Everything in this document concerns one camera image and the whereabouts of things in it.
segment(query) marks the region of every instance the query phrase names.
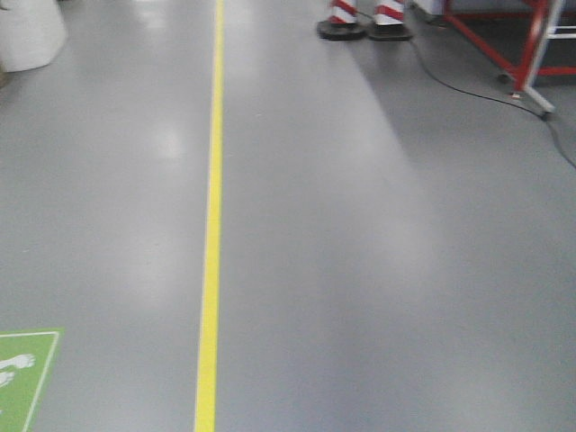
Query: red and white striped cone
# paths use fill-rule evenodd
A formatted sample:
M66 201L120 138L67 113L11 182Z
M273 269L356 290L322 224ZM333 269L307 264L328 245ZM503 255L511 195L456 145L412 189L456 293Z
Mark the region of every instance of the red and white striped cone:
M322 39L352 41L366 35L356 19L356 0L331 0L329 8L330 17L319 22L316 27Z
M404 26L404 0L377 0L368 28L373 41L408 41L412 33Z

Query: yellow tape line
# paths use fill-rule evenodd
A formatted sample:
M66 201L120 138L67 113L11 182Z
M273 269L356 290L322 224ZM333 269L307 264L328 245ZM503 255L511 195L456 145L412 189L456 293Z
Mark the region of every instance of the yellow tape line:
M204 250L202 321L196 384L195 432L214 432L222 202L222 108L224 78L224 3L216 0L212 72L211 145L208 214Z

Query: black cable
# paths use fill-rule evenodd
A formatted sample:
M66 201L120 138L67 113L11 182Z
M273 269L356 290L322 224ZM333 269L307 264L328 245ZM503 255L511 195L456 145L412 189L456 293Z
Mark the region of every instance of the black cable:
M529 110L523 106L518 106L515 105L513 103L510 102L506 102L506 101L501 101L500 99L495 99L493 97L489 97L489 96L483 96L481 94L476 94L476 93L472 93L472 92L468 92L466 90L462 90L461 88L457 88L454 87L453 85L449 85L448 83L445 83L444 81L442 81L440 78L438 78L436 75L434 75L434 73L429 69L429 67L427 66L426 62L424 61L424 59L422 58L422 54L420 53L420 49L418 48L418 45L411 40L410 42L410 46L414 49L414 53L416 54L416 59L420 65L420 67L422 68L422 70L426 73L426 75L428 75L430 78L432 78L434 81L436 81L437 83L439 83L441 86L447 87L451 90L454 90L455 92L458 93L462 93L463 95L469 95L472 97L478 97L480 99L485 99L487 101L492 101L498 104L503 104L503 105L508 105L508 106L512 106L520 111L524 111L526 113L530 113L532 115L534 115L538 120L542 121L546 127L548 128L548 130L550 131L550 135L552 135L552 141L553 141L553 145L556 148L556 151L558 151L558 153L560 154L560 156L563 157L563 159L572 167L576 170L576 163L570 159L570 157L566 154L566 151L564 150L564 148L562 147L562 144L560 143L560 138L558 137L558 131L554 128L554 126L552 124L550 124L549 121L546 120L546 118L544 116L539 115L538 113Z

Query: green sticker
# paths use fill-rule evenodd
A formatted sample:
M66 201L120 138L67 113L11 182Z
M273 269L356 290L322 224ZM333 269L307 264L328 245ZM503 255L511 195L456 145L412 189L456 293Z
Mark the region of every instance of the green sticker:
M29 430L60 334L61 329L0 333L0 431Z

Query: red metal frame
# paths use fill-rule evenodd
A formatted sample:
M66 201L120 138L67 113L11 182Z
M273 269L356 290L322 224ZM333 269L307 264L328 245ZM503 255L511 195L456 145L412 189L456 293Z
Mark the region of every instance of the red metal frame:
M481 50L496 65L504 69L514 78L514 91L521 92L524 90L530 65L536 54L538 41L545 30L546 18L549 12L549 0L522 0L525 4L531 6L532 13L454 13L452 4L453 0L445 0L444 18L458 29L470 42ZM522 50L522 59L518 65L512 64L495 50L486 40L473 31L464 20L473 19L496 19L496 18L526 18L531 17L530 30L526 36L526 42ZM538 71L540 76L558 76L558 75L576 75L576 67L541 67Z

